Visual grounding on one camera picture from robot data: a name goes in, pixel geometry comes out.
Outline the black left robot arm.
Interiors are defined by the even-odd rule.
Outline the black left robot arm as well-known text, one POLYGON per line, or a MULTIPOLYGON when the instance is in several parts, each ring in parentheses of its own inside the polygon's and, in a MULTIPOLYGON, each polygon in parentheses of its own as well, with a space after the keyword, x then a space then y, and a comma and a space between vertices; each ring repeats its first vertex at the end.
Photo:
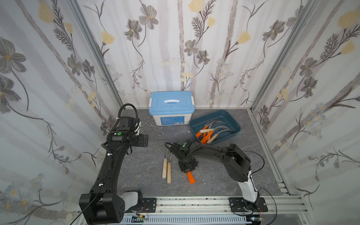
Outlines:
POLYGON ((116 122, 110 129, 106 141, 101 147, 106 150, 106 156, 88 194, 82 194, 79 199, 81 215, 89 225, 105 225, 120 223, 127 212, 141 211, 144 208, 143 195, 140 190, 117 194, 118 178, 126 155, 132 153, 133 147, 147 147, 148 135, 140 134, 141 122, 138 114, 135 117, 124 117, 124 104, 118 112, 116 122))

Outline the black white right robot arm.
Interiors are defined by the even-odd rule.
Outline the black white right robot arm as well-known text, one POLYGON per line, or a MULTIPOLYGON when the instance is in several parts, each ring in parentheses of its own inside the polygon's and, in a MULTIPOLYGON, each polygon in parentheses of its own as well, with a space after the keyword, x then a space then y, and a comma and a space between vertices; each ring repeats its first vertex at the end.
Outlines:
POLYGON ((265 211, 260 192, 253 181, 251 159, 237 145, 213 147, 200 142, 183 144, 165 142, 165 147, 178 159, 181 172, 190 173, 198 166, 196 156, 222 164, 229 177, 236 181, 242 192, 241 206, 245 211, 265 211))

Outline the orange handle sickle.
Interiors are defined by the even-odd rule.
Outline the orange handle sickle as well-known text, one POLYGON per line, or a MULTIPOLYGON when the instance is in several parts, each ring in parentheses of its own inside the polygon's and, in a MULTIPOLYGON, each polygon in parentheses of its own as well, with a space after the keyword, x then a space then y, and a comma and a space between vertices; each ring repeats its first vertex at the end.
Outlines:
POLYGON ((206 142, 219 131, 220 130, 215 130, 215 131, 211 131, 211 132, 205 134, 205 137, 201 140, 201 143, 206 144, 206 142))
POLYGON ((187 172, 187 177, 188 177, 188 180, 189 180, 189 182, 190 182, 191 184, 193 184, 193 183, 196 182, 196 180, 194 179, 191 171, 188 171, 188 172, 187 172))
POLYGON ((197 137, 197 138, 200 138, 200 136, 201 136, 202 134, 207 134, 207 133, 209 133, 209 132, 212 130, 212 129, 211 129, 211 126, 212 126, 214 123, 216 123, 216 122, 219 122, 219 120, 212 120, 212 121, 206 123, 205 126, 204 126, 204 128, 201 129, 199 132, 197 132, 196 137, 197 137))

